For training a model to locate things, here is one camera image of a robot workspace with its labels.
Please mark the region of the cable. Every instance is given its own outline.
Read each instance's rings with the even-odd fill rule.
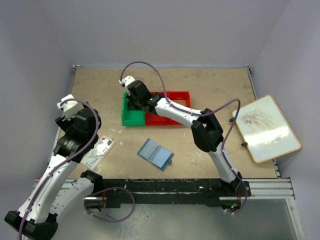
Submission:
[[[115,187],[110,187],[110,188],[107,188],[107,189],[104,189],[102,191],[98,191],[98,192],[95,192],[91,195],[89,195],[89,197],[92,197],[92,196],[95,196],[95,195],[98,195],[98,194],[102,194],[102,193],[105,193],[107,191],[110,191],[110,190],[116,190],[116,189],[121,189],[121,190],[124,190],[125,192],[127,192],[129,194],[129,196],[131,197],[132,199],[132,208],[131,208],[131,211],[129,212],[129,214],[127,216],[125,216],[124,218],[121,218],[121,219],[118,219],[118,220],[109,220],[109,219],[105,219],[103,217],[100,217],[100,216],[97,216],[97,215],[94,215],[92,212],[90,212],[88,210],[88,208],[86,207],[86,205],[83,205],[84,206],[84,210],[87,214],[89,214],[90,216],[96,218],[96,219],[99,219],[101,221],[104,221],[104,222],[107,222],[107,223],[119,223],[119,222],[122,222],[124,220],[126,220],[127,218],[129,218],[131,216],[131,214],[134,212],[135,210],[135,205],[136,205],[136,202],[135,202],[135,198],[134,196],[132,195],[131,192],[129,192],[127,189],[123,188],[123,187],[120,187],[120,186],[115,186]]]
[[[20,227],[19,227],[19,236],[18,236],[18,240],[22,240],[23,237],[23,228],[26,222],[26,219],[28,217],[29,212],[31,211],[31,208],[33,206],[33,204],[35,203],[37,197],[39,196],[40,192],[43,190],[44,186],[46,185],[46,183],[48,182],[48,180],[53,176],[53,174],[64,164],[70,162],[72,159],[74,159],[75,157],[77,157],[79,154],[81,154],[96,138],[98,129],[99,129],[99,118],[98,115],[96,113],[96,111],[87,103],[84,102],[82,100],[79,99],[75,99],[75,98],[70,98],[70,99],[66,99],[63,102],[60,103],[60,106],[62,106],[63,104],[65,104],[66,102],[69,101],[76,101],[78,103],[81,103],[82,105],[85,105],[86,107],[88,107],[88,109],[91,110],[91,112],[94,115],[94,119],[95,119],[95,130],[94,133],[92,135],[92,137],[90,138],[90,140],[86,143],[86,145],[83,146],[83,148],[81,148],[78,152],[76,152],[74,155],[68,157],[65,161],[61,162],[60,164],[58,164],[56,167],[54,167],[52,169],[52,171],[49,172],[48,176],[45,177],[45,179],[43,180],[43,182],[41,183],[41,185],[39,186],[39,188],[36,190],[36,192],[34,193],[33,197],[30,200],[30,203],[28,205],[28,207],[26,208],[26,212],[23,215]]]
[[[190,111],[188,111],[188,110],[181,109],[181,108],[175,106],[175,105],[172,103],[172,101],[171,101],[171,100],[168,98],[168,96],[167,96],[167,91],[166,91],[165,82],[164,82],[161,74],[159,73],[159,71],[158,71],[153,65],[151,65],[151,64],[148,63],[148,62],[145,62],[145,61],[134,61],[134,62],[129,63],[129,64],[128,64],[127,66],[125,66],[124,69],[122,70],[121,75],[120,75],[120,81],[122,81],[122,79],[123,79],[123,75],[124,75],[125,70],[126,70],[129,66],[131,66],[131,65],[133,65],[133,64],[145,64],[145,65],[149,66],[150,68],[152,68],[152,69],[156,72],[156,74],[158,75],[158,77],[160,78],[160,81],[161,81],[161,84],[162,84],[162,87],[163,87],[163,94],[164,94],[164,97],[165,97],[165,100],[167,101],[167,103],[168,103],[171,107],[173,107],[174,109],[176,109],[176,110],[178,110],[178,111],[181,111],[181,112],[183,112],[183,113],[191,114],[191,115],[198,116],[198,117],[207,117],[207,116],[210,116],[210,115],[212,115],[212,114],[215,114],[216,112],[220,111],[221,109],[224,109],[226,106],[230,105],[230,104],[233,103],[233,102],[238,102],[238,107],[237,107],[237,110],[236,110],[236,113],[235,113],[235,116],[234,116],[234,120],[232,121],[232,124],[231,124],[228,132],[226,133],[225,138],[224,138],[223,141],[222,141],[221,153],[222,153],[223,159],[225,160],[225,162],[226,162],[226,164],[228,165],[228,167],[231,169],[232,173],[233,173],[233,174],[235,175],[235,177],[240,181],[240,183],[243,184],[243,186],[244,186],[245,197],[244,197],[243,204],[241,205],[241,207],[240,207],[237,211],[235,211],[235,212],[230,212],[231,214],[237,214],[237,213],[239,213],[239,212],[244,208],[244,206],[245,206],[246,203],[247,203],[248,190],[247,190],[247,186],[246,186],[245,182],[244,182],[244,181],[238,176],[238,174],[233,170],[230,162],[228,161],[228,159],[227,159],[227,157],[226,157],[226,155],[225,155],[225,153],[224,153],[224,147],[225,147],[226,141],[227,141],[227,139],[228,139],[228,137],[229,137],[229,135],[230,135],[230,132],[231,132],[232,128],[233,128],[234,125],[236,124],[236,120],[237,120],[237,117],[238,117],[238,115],[239,115],[240,106],[241,106],[240,99],[235,98],[235,99],[233,99],[233,100],[231,100],[231,101],[228,101],[228,102],[225,103],[224,105],[218,107],[216,110],[213,110],[213,111],[208,112],[208,113],[205,113],[205,114],[199,114],[199,113],[195,113],[195,112],[190,112]]]

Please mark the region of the wooden table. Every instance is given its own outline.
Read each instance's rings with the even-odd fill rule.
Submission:
[[[207,153],[194,144],[192,132],[183,126],[122,126],[121,109],[124,89],[119,85],[121,69],[80,68],[77,70],[71,94],[99,111],[102,127],[99,137],[113,136],[116,145],[95,172],[104,178],[219,178],[218,171]],[[242,105],[255,100],[244,68],[160,68],[167,91],[189,91],[191,107],[216,109],[227,101],[239,98]],[[152,69],[130,68],[124,76],[143,81],[150,91],[162,91],[161,82]],[[237,104],[229,105],[216,114],[224,134]],[[161,171],[137,155],[144,142],[152,139],[174,153],[172,164]],[[257,164],[235,126],[226,149],[244,178],[276,178],[272,161]],[[87,170],[83,164],[69,176],[77,179]]]

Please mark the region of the whiteboard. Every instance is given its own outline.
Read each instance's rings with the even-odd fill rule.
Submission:
[[[267,160],[297,151],[301,144],[272,96],[241,107],[236,124],[253,160]]]

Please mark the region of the black mount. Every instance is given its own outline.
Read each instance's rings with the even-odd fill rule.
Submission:
[[[19,211],[9,211],[4,221],[13,227],[17,232],[22,221],[22,217],[19,216]],[[50,240],[55,235],[58,229],[58,223],[56,222],[57,214],[49,213],[45,222],[35,223],[35,220],[25,221],[23,226],[23,235],[31,240]]]
[[[95,110],[99,126],[101,127],[101,118],[97,110]],[[70,157],[82,149],[94,134],[96,129],[96,120],[94,114],[89,108],[84,106],[84,109],[71,118],[69,121],[65,117],[58,117],[55,120],[56,124],[65,132],[65,135],[59,138],[53,150],[54,155],[61,155],[63,157]],[[84,155],[94,148],[95,143],[98,141],[99,136],[96,135],[94,141],[72,161],[80,163]]]
[[[251,196],[249,182],[244,183],[248,189],[248,196]],[[240,184],[235,190],[233,186],[220,179],[207,178],[102,179],[94,185],[93,192],[112,187],[126,188],[132,193],[135,204],[205,205],[208,207],[232,206],[235,203],[241,205],[241,202],[235,199],[220,201],[220,197],[237,198],[240,193],[243,196],[245,192],[243,184]],[[106,208],[120,208],[121,204],[131,203],[132,199],[125,191],[117,189],[106,194]]]

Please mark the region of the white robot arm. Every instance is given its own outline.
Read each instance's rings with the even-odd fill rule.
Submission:
[[[67,102],[57,104],[63,110],[63,117],[57,118],[55,122],[65,135],[57,141],[46,171],[18,211],[9,211],[4,219],[23,234],[24,239],[51,239],[58,223],[72,209],[74,202],[85,198],[94,190],[95,181],[83,175],[72,188],[57,198],[67,177],[98,141],[97,131],[101,127],[98,111],[80,100],[69,100],[73,98],[70,94],[61,100],[68,100]]]
[[[239,185],[236,174],[240,173],[234,167],[227,151],[222,149],[223,129],[218,120],[214,114],[206,117],[198,116],[211,112],[210,109],[195,110],[171,100],[168,101],[159,93],[152,95],[145,84],[132,76],[127,76],[119,82],[126,89],[127,98],[136,110],[143,109],[145,112],[173,119],[191,129],[194,143],[199,149],[209,154],[220,179],[228,184],[234,184],[235,187]]]

